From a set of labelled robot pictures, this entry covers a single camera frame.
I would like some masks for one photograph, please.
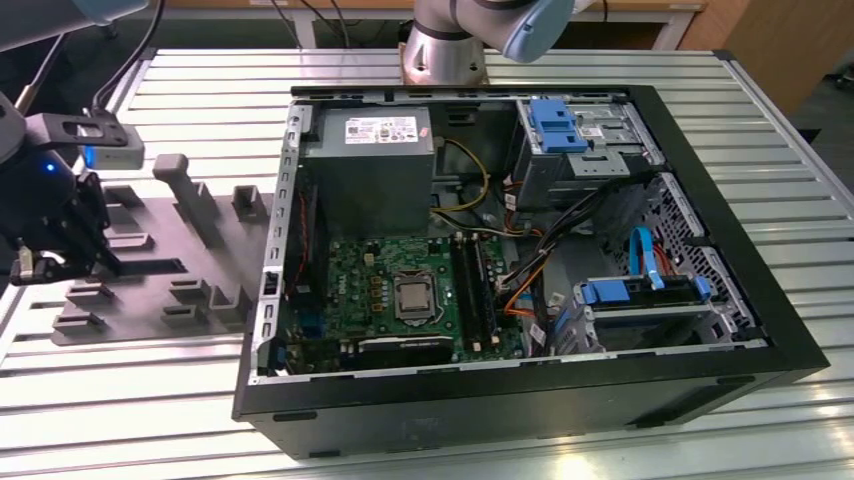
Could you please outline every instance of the metal slats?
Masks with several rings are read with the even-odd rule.
[[[384,50],[161,51],[118,102],[120,118],[140,125],[149,159],[188,154],[189,173],[213,194],[234,185],[272,191],[290,86],[396,84],[396,59]],[[705,53],[567,51],[527,66],[489,53],[486,64],[493,85],[659,89],[831,367],[680,427],[296,464],[229,419],[238,336],[55,347],[46,335],[66,285],[27,288],[0,340],[0,348],[14,340],[0,363],[0,475],[849,478],[854,221],[832,183],[789,148],[779,119]],[[168,198],[150,165],[102,178]]]

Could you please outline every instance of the green motherboard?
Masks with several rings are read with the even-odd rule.
[[[493,278],[505,272],[501,244],[492,237],[480,242],[484,262]],[[404,238],[333,241],[329,248],[328,303],[324,312],[325,339],[393,335],[441,335],[453,338],[453,362],[518,358],[523,355],[520,329],[498,328],[497,343],[480,351],[465,348],[462,325],[456,302],[450,240]],[[398,318],[401,299],[394,289],[401,276],[432,280],[430,297],[434,314],[421,322]]]

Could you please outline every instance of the wire bundle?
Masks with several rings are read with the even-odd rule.
[[[548,310],[545,304],[545,294],[543,286],[543,270],[545,269],[545,261],[548,256],[553,252],[555,247],[564,235],[571,230],[584,223],[595,214],[597,208],[601,206],[608,195],[631,184],[643,183],[648,181],[655,172],[645,172],[628,178],[620,178],[608,181],[593,192],[587,194],[567,210],[564,210],[560,217],[553,221],[533,248],[533,254],[531,258],[514,268],[506,276],[500,280],[500,285],[506,285],[516,280],[525,272],[529,272],[525,280],[516,288],[506,304],[504,305],[505,315],[525,315],[533,316],[536,319],[536,326],[545,332],[544,345],[536,343],[532,349],[532,356],[541,356],[547,354],[551,347],[552,337],[552,323],[548,319]],[[518,297],[525,290],[529,290],[531,300],[533,304],[532,311],[517,310],[513,305],[518,300]]]

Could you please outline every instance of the orange wire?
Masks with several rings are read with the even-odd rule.
[[[518,290],[516,290],[516,293],[513,294],[512,298],[506,302],[506,305],[504,305],[504,313],[509,314],[509,310],[512,310],[512,306],[516,303],[516,300],[518,300],[518,297],[521,296],[521,292],[524,292],[524,290],[528,288],[531,283],[533,283],[533,279],[536,279],[536,276],[540,273],[543,273],[543,269],[544,268],[545,268],[545,262],[543,262],[543,264],[539,266],[539,268],[536,270],[533,270],[533,272],[528,276],[527,280],[524,281],[524,283],[518,287]]]
[[[510,309],[506,310],[506,315],[518,315],[521,317],[532,317],[536,318],[536,315],[533,314],[532,310],[527,310],[527,309],[521,309],[521,310],[516,310],[516,309]]]
[[[512,213],[512,210],[506,210],[506,215],[504,215],[504,231],[506,233],[524,233],[524,230],[516,230],[510,226]],[[531,229],[531,233],[537,237],[543,236],[543,231],[539,228]]]
[[[657,259],[661,262],[661,269],[664,270],[664,274],[675,275],[676,271],[672,268],[672,264],[669,263],[669,258],[667,257],[664,249],[659,245],[655,245],[652,248],[655,250],[655,253],[657,254]]]

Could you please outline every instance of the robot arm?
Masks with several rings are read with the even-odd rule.
[[[148,0],[2,0],[0,1],[0,52],[73,32],[108,25],[148,5]]]
[[[572,15],[572,0],[418,0],[402,56],[410,83],[476,85],[482,44],[516,62],[551,48]]]
[[[0,51],[108,24],[146,4],[146,0],[2,0],[0,16],[25,21],[6,22],[0,29]],[[74,175],[55,152],[61,147],[85,147],[86,166],[102,159],[138,168],[142,146],[136,131],[100,110],[90,117],[39,114],[23,118],[0,93],[0,239],[17,252],[9,276],[13,285],[93,274],[184,271],[176,259],[118,260],[104,235],[109,217],[97,175],[90,171]]]

